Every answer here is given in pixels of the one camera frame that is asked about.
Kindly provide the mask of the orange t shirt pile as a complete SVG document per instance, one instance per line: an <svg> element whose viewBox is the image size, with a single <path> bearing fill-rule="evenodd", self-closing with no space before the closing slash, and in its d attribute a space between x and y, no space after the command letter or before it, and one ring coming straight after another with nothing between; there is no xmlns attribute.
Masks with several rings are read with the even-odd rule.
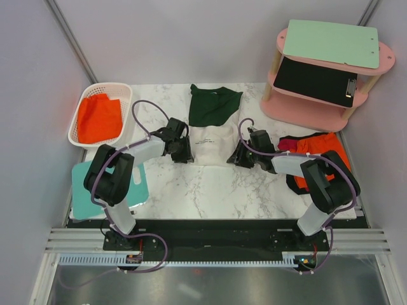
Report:
<svg viewBox="0 0 407 305"><path fill-rule="evenodd" d="M351 170L347 154L335 133L314 133L303 137L288 135L281 138L286 137L300 140L295 153L323 154L328 151L335 151L339 154L347 168ZM295 176L295 180L300 187L307 187L307 183L304 178Z"/></svg>

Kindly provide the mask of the black t shirt pile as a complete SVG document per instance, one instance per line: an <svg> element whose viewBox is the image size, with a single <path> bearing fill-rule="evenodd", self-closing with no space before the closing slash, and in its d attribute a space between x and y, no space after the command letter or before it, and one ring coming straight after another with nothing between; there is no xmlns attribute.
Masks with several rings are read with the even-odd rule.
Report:
<svg viewBox="0 0 407 305"><path fill-rule="evenodd" d="M309 190L307 187L300 187L297 184L297 182L295 180L295 176L286 175L286 184L287 184L288 188L290 188L290 190L292 190L297 195L304 195L304 194L309 193Z"/></svg>

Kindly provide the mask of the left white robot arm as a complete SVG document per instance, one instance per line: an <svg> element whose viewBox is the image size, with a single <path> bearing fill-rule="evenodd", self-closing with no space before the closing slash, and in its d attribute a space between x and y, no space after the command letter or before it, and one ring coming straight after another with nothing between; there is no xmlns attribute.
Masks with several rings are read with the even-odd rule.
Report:
<svg viewBox="0 0 407 305"><path fill-rule="evenodd" d="M134 231L136 220L125 202L133 168L155 158L169 155L174 163L192 163L189 127L170 118L166 126L150 133L145 139L116 149L101 145L85 176L83 186L89 191L91 202L100 206L111 227L118 232L118 243L126 250L139 244Z"/></svg>

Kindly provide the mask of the dark green t shirt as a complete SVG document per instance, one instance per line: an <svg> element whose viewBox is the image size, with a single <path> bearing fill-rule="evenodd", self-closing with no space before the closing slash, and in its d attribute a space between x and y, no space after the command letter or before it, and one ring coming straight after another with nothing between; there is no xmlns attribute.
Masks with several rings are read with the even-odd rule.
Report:
<svg viewBox="0 0 407 305"><path fill-rule="evenodd" d="M226 87L201 89L191 84L188 123L192 127L224 125L240 108L243 93Z"/></svg>

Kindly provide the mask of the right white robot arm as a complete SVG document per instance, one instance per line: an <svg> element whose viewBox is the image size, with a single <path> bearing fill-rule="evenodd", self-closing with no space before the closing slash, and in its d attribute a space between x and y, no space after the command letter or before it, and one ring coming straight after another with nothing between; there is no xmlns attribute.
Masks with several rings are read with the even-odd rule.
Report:
<svg viewBox="0 0 407 305"><path fill-rule="evenodd" d="M280 152L275 150L265 130L249 129L249 133L250 139L240 139L226 162L244 168L259 165L268 173L305 179L312 204L297 220L291 242L298 250L306 250L314 243L314 235L359 196L359 183L335 151L324 154Z"/></svg>

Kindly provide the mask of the magenta t shirt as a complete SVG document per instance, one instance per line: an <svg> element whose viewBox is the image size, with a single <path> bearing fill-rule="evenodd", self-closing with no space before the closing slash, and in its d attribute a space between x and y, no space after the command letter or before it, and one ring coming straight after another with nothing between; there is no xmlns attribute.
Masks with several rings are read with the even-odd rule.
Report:
<svg viewBox="0 0 407 305"><path fill-rule="evenodd" d="M292 153L295 153L297 151L297 146L299 139L292 139L292 138L281 138L279 140L279 143L277 147L279 148L280 151L290 151Z"/></svg>

